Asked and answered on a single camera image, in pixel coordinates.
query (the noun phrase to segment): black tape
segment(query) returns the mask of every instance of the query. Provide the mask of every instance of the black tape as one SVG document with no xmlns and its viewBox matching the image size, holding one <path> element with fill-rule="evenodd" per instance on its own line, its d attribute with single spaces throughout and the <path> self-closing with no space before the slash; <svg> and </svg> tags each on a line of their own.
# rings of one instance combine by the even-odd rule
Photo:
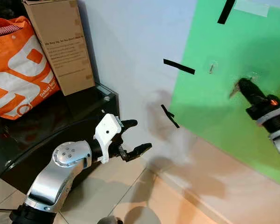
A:
<svg viewBox="0 0 280 224">
<path fill-rule="evenodd" d="M 169 120 L 171 120 L 171 122 L 176 126 L 176 128 L 180 128 L 179 125 L 173 120 L 174 114 L 170 113 L 163 104 L 161 105 L 161 108 L 164 110 L 166 116 L 169 118 Z"/>
<path fill-rule="evenodd" d="M 179 63 L 176 63 L 176 62 L 167 60 L 167 59 L 164 59 L 164 64 L 170 65 L 170 66 L 172 66 L 172 67 L 176 67 L 176 68 L 178 68 L 179 70 L 188 72 L 188 73 L 193 74 L 193 75 L 195 74 L 195 69 L 189 68 L 189 67 L 187 67 L 187 66 L 184 66 L 184 65 L 182 65 L 182 64 L 179 64 Z"/>
<path fill-rule="evenodd" d="M 220 15 L 220 18 L 218 20 L 218 23 L 220 24 L 225 24 L 226 23 L 226 20 L 232 10 L 232 7 L 235 3 L 235 0 L 226 0 L 226 3 L 225 3 L 225 6 L 223 8 L 223 11 Z"/>
</svg>

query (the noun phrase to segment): black table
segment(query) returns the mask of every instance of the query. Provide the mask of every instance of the black table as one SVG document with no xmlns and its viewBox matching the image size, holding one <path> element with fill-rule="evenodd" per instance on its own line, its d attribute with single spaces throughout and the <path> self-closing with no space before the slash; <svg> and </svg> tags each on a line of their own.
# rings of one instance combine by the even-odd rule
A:
<svg viewBox="0 0 280 224">
<path fill-rule="evenodd" d="M 97 85 L 66 97 L 59 91 L 17 120 L 0 118 L 0 172 L 9 161 L 29 150 L 2 179 L 26 194 L 54 149 L 67 141 L 92 140 L 104 112 L 119 116 L 116 94 Z M 70 127 L 47 139 L 66 126 Z M 96 166 L 78 175 L 73 188 Z"/>
</svg>

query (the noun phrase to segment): green board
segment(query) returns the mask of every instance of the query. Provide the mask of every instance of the green board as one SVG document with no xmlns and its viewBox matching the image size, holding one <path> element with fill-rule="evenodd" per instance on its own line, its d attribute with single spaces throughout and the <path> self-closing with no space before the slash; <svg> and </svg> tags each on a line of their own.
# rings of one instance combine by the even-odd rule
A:
<svg viewBox="0 0 280 224">
<path fill-rule="evenodd" d="M 225 2 L 198 0 L 182 60 L 196 72 L 179 73 L 170 111 L 179 124 L 280 184 L 280 155 L 268 132 L 250 119 L 240 93 L 229 99 L 241 77 L 280 97 L 280 8 L 270 7 L 267 17 L 232 9 L 222 25 Z"/>
</svg>

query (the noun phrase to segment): orange light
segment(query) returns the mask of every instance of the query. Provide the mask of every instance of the orange light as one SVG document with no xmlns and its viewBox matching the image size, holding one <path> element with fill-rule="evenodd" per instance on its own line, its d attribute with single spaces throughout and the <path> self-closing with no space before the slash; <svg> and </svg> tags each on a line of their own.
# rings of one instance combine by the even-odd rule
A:
<svg viewBox="0 0 280 224">
<path fill-rule="evenodd" d="M 278 105 L 278 102 L 274 99 L 271 99 L 271 104 L 274 105 L 274 106 L 277 106 Z"/>
</svg>

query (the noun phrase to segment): white tape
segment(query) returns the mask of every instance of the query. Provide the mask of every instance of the white tape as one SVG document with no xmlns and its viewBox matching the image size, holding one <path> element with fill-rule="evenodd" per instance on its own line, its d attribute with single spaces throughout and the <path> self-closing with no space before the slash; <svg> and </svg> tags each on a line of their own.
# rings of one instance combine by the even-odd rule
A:
<svg viewBox="0 0 280 224">
<path fill-rule="evenodd" d="M 237 0 L 234 9 L 267 17 L 270 6 L 250 0 Z"/>
</svg>

